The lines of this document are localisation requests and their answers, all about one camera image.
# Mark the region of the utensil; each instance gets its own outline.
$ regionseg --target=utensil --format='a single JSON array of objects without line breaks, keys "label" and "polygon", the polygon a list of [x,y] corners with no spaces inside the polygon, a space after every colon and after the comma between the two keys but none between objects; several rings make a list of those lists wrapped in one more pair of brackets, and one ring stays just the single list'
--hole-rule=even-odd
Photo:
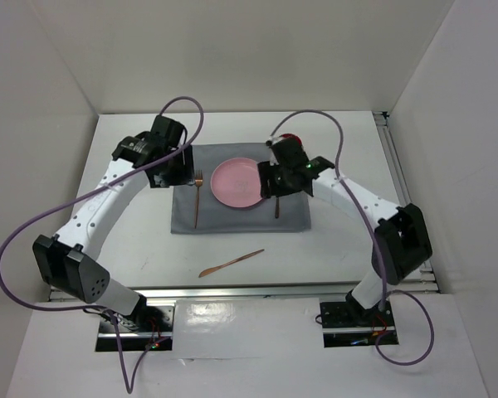
[{"label": "utensil", "polygon": [[198,215],[199,215],[199,188],[203,185],[203,171],[196,170],[195,173],[196,187],[198,191],[196,192],[196,210],[193,217],[193,227],[198,227]]},{"label": "utensil", "polygon": [[238,261],[242,261],[242,260],[248,259],[249,257],[252,257],[253,255],[258,255],[262,251],[264,251],[264,249],[253,251],[252,253],[249,253],[248,255],[243,255],[242,257],[238,257],[237,259],[235,259],[233,261],[229,261],[228,263],[225,263],[223,265],[218,265],[217,267],[212,267],[212,268],[205,269],[204,271],[201,272],[201,274],[199,274],[199,278],[202,278],[203,276],[207,276],[208,274],[211,274],[212,272],[216,272],[217,270],[219,270],[221,268],[225,268],[228,265],[237,263]]},{"label": "utensil", "polygon": [[258,166],[248,158],[229,159],[216,167],[210,188],[216,199],[230,207],[250,207],[262,200]]},{"label": "utensil", "polygon": [[279,197],[276,197],[275,218],[279,218],[280,216],[281,216],[281,204],[279,203]]}]

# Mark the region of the gray placemat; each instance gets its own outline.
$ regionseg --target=gray placemat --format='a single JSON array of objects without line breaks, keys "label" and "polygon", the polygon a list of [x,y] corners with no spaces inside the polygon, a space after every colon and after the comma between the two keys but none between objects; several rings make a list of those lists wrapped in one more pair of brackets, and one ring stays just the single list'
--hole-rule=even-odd
[{"label": "gray placemat", "polygon": [[194,145],[193,162],[203,170],[199,193],[198,228],[193,228],[196,187],[173,189],[173,234],[221,234],[232,232],[299,232],[310,229],[308,197],[300,192],[281,197],[281,216],[275,218],[275,199],[268,199],[247,209],[223,205],[212,194],[210,178],[221,163],[231,158],[269,160],[269,148],[263,143],[222,143]]}]

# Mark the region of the wall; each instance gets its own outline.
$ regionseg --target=wall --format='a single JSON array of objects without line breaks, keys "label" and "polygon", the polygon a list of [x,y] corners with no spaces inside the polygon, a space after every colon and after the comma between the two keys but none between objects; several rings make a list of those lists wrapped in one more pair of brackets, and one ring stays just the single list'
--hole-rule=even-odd
[{"label": "wall", "polygon": [[456,0],[390,118],[433,265],[498,397],[498,0]]},{"label": "wall", "polygon": [[[23,0],[0,0],[0,243],[30,216],[72,197],[94,123],[62,59]],[[31,252],[55,216],[13,242],[3,264],[7,283],[25,299],[41,299]],[[31,312],[0,291],[0,397],[5,396]]]},{"label": "wall", "polygon": [[452,4],[30,1],[99,113],[389,110]]}]

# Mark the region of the fork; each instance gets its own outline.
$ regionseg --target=fork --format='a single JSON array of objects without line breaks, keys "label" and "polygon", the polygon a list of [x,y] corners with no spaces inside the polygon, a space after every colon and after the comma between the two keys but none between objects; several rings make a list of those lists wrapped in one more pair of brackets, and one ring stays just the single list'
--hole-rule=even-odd
[{"label": "fork", "polygon": [[203,184],[203,171],[196,170],[194,174],[195,174],[195,180],[196,180],[196,187],[198,188],[198,191],[196,192],[196,211],[195,211],[195,215],[193,218],[193,228],[197,228],[198,227],[198,214],[199,214],[199,188]]}]

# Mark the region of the pink plate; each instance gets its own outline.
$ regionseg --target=pink plate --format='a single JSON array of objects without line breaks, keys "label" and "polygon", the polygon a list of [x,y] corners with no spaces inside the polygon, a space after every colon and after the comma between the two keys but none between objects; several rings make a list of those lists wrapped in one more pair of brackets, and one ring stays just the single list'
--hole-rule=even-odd
[{"label": "pink plate", "polygon": [[212,194],[224,205],[243,208],[260,200],[260,177],[256,162],[247,158],[229,159],[214,170],[210,179]]}]

